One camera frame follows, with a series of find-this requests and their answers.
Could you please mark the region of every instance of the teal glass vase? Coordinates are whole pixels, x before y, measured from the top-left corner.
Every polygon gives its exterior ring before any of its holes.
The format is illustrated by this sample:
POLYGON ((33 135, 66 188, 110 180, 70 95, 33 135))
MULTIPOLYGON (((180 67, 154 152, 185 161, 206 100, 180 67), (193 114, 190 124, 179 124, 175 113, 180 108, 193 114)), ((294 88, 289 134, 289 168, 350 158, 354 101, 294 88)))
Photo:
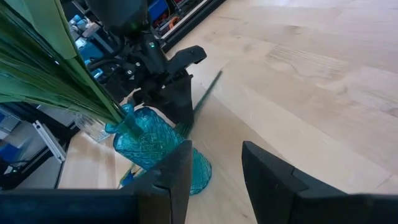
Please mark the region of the teal glass vase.
MULTIPOLYGON (((105 130, 115 134, 115 150, 144 170, 150 169, 184 141, 154 110, 144 107, 134 111, 129 104, 123 105, 122 109, 127 114, 124 121, 118 125, 107 124, 105 130)), ((210 162, 196 149, 193 150, 192 171, 190 195, 202 191, 211 178, 210 162)))

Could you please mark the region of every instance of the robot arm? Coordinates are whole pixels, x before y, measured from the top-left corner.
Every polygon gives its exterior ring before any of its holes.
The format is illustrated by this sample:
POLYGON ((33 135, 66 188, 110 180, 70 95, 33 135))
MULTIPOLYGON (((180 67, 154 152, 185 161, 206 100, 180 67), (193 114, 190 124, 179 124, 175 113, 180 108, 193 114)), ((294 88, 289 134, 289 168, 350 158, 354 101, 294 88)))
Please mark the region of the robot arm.
POLYGON ((86 0, 107 30, 126 40, 123 55, 89 65, 94 70, 106 63, 118 64, 120 83, 134 89, 135 104, 144 103, 163 112, 174 123, 193 123, 191 78, 186 68, 206 58, 199 46, 183 49, 170 60, 150 29, 147 0, 86 0))

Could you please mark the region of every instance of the wooden floor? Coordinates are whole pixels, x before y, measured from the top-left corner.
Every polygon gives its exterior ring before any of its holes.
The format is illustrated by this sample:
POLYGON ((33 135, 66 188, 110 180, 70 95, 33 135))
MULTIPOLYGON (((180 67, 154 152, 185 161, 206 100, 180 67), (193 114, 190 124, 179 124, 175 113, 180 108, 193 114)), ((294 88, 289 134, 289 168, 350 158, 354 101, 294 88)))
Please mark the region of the wooden floor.
MULTIPOLYGON (((243 140, 345 192, 398 194, 397 9, 396 0, 226 0, 172 49, 208 54, 188 69, 195 102, 223 71, 190 136, 213 178, 190 198, 187 223, 255 223, 243 140)), ((129 166, 79 135, 60 187, 116 188, 129 166)))

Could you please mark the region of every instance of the light wood surface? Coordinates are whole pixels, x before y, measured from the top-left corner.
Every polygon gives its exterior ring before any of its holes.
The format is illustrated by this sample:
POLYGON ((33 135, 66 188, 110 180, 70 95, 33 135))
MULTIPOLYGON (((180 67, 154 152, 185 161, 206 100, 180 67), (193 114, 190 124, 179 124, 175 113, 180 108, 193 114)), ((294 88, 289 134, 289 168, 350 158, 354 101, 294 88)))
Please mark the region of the light wood surface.
MULTIPOLYGON (((227 0, 171 54, 202 46, 190 138, 213 178, 187 223, 255 223, 241 168, 250 140, 348 193, 398 194, 398 1, 227 0)), ((116 188, 130 162, 84 134, 61 188, 116 188)))

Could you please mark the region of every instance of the blue container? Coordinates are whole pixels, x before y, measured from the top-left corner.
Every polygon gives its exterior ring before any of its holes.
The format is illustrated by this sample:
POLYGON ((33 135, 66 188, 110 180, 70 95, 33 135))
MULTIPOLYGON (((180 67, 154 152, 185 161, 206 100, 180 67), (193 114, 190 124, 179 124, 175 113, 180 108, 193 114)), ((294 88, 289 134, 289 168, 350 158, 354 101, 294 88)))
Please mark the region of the blue container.
MULTIPOLYGON (((115 134, 113 147, 124 157, 144 170, 149 170, 184 138, 167 124, 155 111, 141 108, 134 111, 132 105, 123 105, 127 116, 119 125, 106 125, 106 132, 115 134)), ((211 164, 203 154, 193 150, 192 185, 190 194, 202 191, 211 178, 211 164)))

